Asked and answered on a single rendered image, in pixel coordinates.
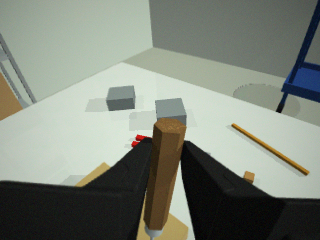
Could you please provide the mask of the brown hexagonal wooden handle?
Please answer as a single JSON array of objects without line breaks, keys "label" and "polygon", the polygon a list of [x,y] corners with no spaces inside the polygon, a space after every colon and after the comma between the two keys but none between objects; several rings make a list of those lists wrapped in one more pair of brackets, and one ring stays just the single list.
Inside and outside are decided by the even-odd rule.
[{"label": "brown hexagonal wooden handle", "polygon": [[143,220],[150,240],[163,233],[167,222],[186,128],[178,119],[154,123],[149,179]]}]

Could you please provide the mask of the orange thin rod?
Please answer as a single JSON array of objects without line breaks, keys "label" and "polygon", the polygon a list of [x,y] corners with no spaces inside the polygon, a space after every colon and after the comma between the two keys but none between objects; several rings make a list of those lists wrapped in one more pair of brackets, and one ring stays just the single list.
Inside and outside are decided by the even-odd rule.
[{"label": "orange thin rod", "polygon": [[297,169],[298,171],[300,171],[302,174],[304,174],[305,176],[309,175],[309,171],[306,170],[305,168],[303,168],[301,165],[299,165],[298,163],[294,163],[291,159],[287,158],[286,156],[284,156],[282,153],[280,153],[279,151],[277,151],[276,149],[272,148],[269,144],[265,144],[264,142],[260,141],[259,139],[257,139],[256,137],[254,137],[252,134],[250,134],[249,132],[245,131],[244,129],[242,129],[241,127],[237,126],[236,124],[232,123],[231,127],[233,127],[234,129],[236,129],[237,131],[239,131],[240,133],[242,133],[243,135],[245,135],[246,137],[250,138],[251,140],[253,140],[256,144],[258,144],[259,146],[263,146],[264,148],[266,148],[267,150],[269,150],[272,154],[276,155],[277,157],[279,157],[280,159],[282,159],[282,161],[284,161],[285,163],[287,163],[288,165],[292,165],[292,167],[294,167],[295,169]]}]

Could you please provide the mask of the dark grey block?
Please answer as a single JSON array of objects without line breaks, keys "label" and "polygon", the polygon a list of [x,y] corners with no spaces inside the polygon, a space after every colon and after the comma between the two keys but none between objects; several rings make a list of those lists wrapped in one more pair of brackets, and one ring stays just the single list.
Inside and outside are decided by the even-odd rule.
[{"label": "dark grey block", "polygon": [[155,100],[157,121],[161,118],[178,119],[186,126],[187,114],[182,98]]},{"label": "dark grey block", "polygon": [[135,109],[134,85],[109,87],[106,104],[108,111]]}]

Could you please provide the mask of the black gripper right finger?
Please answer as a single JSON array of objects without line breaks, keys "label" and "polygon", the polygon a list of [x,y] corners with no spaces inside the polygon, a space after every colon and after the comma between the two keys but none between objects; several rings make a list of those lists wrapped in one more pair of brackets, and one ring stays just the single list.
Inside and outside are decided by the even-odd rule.
[{"label": "black gripper right finger", "polygon": [[272,197],[184,140],[181,175],[195,240],[320,233],[320,199]]}]

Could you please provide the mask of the tan rectangular wooden panel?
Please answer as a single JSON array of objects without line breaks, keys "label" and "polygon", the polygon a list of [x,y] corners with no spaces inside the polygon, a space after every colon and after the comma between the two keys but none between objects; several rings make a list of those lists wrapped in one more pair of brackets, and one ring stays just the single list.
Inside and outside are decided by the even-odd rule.
[{"label": "tan rectangular wooden panel", "polygon": [[[103,162],[102,165],[95,168],[92,172],[90,172],[87,176],[85,176],[82,180],[75,185],[75,187],[82,187],[110,169],[110,167]],[[145,194],[146,198],[146,194]],[[144,215],[144,207],[145,207],[145,198],[142,208],[142,213],[140,217],[139,227],[138,227],[138,237],[137,240],[150,240],[150,236],[146,234],[144,227],[145,222],[143,220]],[[186,240],[188,236],[188,227],[176,218],[174,215],[169,213],[166,224],[164,225],[163,233],[154,237],[154,240]]]}]

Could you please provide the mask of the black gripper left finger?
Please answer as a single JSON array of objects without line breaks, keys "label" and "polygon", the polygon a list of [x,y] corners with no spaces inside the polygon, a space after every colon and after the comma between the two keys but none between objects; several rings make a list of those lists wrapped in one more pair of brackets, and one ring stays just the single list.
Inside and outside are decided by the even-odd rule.
[{"label": "black gripper left finger", "polygon": [[0,181],[0,238],[137,240],[152,138],[82,187]]}]

